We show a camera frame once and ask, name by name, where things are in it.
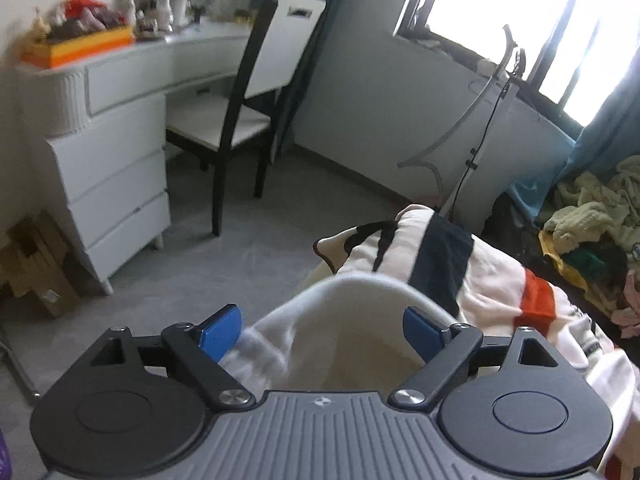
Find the cardboard box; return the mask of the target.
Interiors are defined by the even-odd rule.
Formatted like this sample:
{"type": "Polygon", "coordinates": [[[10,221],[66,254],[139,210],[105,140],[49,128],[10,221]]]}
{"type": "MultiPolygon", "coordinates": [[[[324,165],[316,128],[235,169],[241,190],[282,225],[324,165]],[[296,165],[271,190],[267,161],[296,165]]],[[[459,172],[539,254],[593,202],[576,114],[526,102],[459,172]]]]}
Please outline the cardboard box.
{"type": "Polygon", "coordinates": [[[35,295],[51,316],[60,318],[79,306],[79,296],[63,271],[70,254],[65,238],[47,211],[24,217],[6,232],[1,249],[1,281],[15,298],[35,295]]]}

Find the orange yellow storage box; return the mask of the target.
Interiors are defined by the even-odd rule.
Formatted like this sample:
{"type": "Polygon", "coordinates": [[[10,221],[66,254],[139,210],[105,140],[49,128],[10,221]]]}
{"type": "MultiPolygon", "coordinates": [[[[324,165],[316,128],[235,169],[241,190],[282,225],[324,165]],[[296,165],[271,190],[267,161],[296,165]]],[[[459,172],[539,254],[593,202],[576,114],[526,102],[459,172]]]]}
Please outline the orange yellow storage box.
{"type": "Polygon", "coordinates": [[[132,28],[122,26],[104,30],[104,32],[94,32],[58,44],[31,42],[24,47],[21,61],[44,70],[50,70],[50,68],[77,62],[83,58],[91,58],[108,51],[129,47],[133,43],[132,28]]]}

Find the white sweatpants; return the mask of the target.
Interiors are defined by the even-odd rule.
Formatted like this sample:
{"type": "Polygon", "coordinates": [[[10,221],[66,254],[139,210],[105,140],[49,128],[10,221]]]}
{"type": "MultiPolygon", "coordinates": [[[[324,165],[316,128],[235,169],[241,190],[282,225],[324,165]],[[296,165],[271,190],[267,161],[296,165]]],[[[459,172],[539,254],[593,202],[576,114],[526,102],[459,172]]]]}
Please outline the white sweatpants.
{"type": "Polygon", "coordinates": [[[456,322],[389,276],[326,278],[243,330],[220,365],[258,398],[268,390],[387,394],[423,365],[402,331],[408,307],[442,327],[456,322]]]}

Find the white black chair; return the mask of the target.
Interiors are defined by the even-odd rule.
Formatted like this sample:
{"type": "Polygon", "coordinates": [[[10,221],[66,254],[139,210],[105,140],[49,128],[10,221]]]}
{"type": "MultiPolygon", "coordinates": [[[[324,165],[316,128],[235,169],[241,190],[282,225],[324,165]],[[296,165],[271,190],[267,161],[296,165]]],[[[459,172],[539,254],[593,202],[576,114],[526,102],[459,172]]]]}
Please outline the white black chair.
{"type": "MultiPolygon", "coordinates": [[[[247,59],[245,51],[241,63],[247,59]]],[[[214,168],[212,234],[215,236],[221,233],[227,170],[233,155],[247,146],[259,148],[253,196],[262,197],[272,150],[268,142],[274,139],[271,118],[279,95],[271,92],[243,98],[240,85],[235,82],[238,73],[226,98],[197,93],[167,105],[168,143],[196,156],[202,167],[214,168]]]]}

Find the striped bed blanket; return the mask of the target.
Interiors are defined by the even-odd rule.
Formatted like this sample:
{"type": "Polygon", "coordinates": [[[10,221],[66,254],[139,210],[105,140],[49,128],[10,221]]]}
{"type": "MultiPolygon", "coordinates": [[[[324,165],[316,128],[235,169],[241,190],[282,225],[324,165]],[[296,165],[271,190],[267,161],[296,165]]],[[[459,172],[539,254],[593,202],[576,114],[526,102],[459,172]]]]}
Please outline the striped bed blanket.
{"type": "Polygon", "coordinates": [[[510,336],[520,326],[538,330],[612,412],[606,478],[638,478],[638,367],[563,289],[423,205],[317,240],[314,252],[333,273],[396,278],[486,335],[510,336]]]}

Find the white dressing table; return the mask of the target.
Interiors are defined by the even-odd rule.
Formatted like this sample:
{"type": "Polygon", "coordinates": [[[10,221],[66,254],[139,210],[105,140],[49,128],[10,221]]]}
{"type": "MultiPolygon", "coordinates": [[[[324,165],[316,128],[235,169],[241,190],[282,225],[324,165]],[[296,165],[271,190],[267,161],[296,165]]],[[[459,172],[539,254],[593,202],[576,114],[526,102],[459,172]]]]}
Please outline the white dressing table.
{"type": "Polygon", "coordinates": [[[234,75],[250,28],[204,22],[44,70],[17,66],[22,129],[44,208],[79,262],[111,294],[111,277],[170,225],[166,98],[234,75]]]}

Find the green garment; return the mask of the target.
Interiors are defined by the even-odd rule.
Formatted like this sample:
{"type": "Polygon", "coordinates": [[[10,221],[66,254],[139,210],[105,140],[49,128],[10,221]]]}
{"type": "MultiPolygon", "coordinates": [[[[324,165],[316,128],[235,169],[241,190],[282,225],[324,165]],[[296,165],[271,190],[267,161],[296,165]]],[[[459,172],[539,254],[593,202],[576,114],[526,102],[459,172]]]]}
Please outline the green garment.
{"type": "Polygon", "coordinates": [[[599,281],[608,274],[605,262],[588,249],[578,247],[563,254],[561,258],[576,269],[587,282],[599,281]]]}

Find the teal curtain right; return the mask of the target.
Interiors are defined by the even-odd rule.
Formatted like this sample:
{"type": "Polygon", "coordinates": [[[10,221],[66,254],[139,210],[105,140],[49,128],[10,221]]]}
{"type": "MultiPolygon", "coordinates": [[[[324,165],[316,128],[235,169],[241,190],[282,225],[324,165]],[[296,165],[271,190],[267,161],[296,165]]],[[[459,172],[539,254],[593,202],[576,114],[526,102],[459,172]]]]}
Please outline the teal curtain right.
{"type": "Polygon", "coordinates": [[[592,122],[582,128],[564,162],[506,191],[524,218],[533,223],[550,190],[566,178],[589,170],[607,176],[623,159],[639,153],[639,52],[592,122]]]}

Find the pink garment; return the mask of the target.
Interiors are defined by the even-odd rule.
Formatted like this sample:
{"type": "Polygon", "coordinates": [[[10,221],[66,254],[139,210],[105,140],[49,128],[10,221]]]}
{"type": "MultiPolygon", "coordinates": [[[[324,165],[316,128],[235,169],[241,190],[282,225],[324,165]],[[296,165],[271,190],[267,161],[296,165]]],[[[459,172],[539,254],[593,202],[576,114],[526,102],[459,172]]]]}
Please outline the pink garment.
{"type": "Polygon", "coordinates": [[[620,329],[623,339],[638,337],[640,333],[639,282],[634,269],[628,271],[623,289],[624,306],[615,310],[611,321],[620,329]]]}

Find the window with dark frame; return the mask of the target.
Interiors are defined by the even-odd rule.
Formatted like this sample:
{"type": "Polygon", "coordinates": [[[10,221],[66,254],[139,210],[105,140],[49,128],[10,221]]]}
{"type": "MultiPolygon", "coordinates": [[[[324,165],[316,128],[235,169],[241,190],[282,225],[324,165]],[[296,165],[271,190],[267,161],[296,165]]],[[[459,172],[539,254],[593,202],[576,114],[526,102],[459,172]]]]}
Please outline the window with dark frame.
{"type": "Polygon", "coordinates": [[[470,70],[499,63],[513,40],[522,99],[574,136],[631,70],[639,0],[407,0],[398,32],[470,70]]]}

